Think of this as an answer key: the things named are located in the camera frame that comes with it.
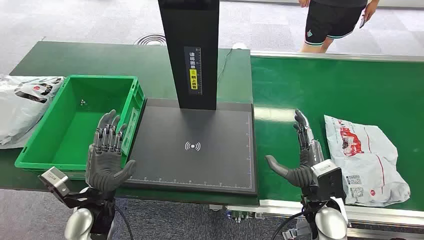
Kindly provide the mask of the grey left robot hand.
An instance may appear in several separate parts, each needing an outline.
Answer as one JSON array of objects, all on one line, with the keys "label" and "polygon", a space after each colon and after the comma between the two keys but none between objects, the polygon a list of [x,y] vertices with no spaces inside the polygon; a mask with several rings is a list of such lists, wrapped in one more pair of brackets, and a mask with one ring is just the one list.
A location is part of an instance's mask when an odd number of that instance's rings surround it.
[{"label": "grey left robot hand", "polygon": [[127,124],[118,128],[121,117],[112,109],[99,120],[88,148],[85,182],[102,193],[112,193],[136,170],[136,161],[121,167],[122,144]]}]

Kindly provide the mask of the person's left hand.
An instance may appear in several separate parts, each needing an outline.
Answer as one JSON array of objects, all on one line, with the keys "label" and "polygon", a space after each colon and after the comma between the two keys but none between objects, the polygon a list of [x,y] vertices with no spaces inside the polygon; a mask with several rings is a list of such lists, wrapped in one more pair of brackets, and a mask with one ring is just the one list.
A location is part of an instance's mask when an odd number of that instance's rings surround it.
[{"label": "person's left hand", "polygon": [[364,23],[366,23],[367,21],[371,19],[372,15],[376,12],[378,4],[379,4],[379,0],[372,0],[367,4],[362,16]]}]

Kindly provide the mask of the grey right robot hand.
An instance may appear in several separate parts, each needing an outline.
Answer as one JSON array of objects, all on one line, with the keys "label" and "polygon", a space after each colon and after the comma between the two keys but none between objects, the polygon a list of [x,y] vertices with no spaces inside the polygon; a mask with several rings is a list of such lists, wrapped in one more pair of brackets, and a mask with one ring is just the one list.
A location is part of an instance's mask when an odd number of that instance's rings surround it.
[{"label": "grey right robot hand", "polygon": [[299,167],[288,168],[279,164],[272,155],[266,155],[264,158],[276,174],[295,187],[306,188],[314,184],[312,167],[323,162],[324,156],[321,144],[315,139],[308,118],[298,108],[295,110],[294,119],[296,122],[293,127],[296,129],[300,147]]}]

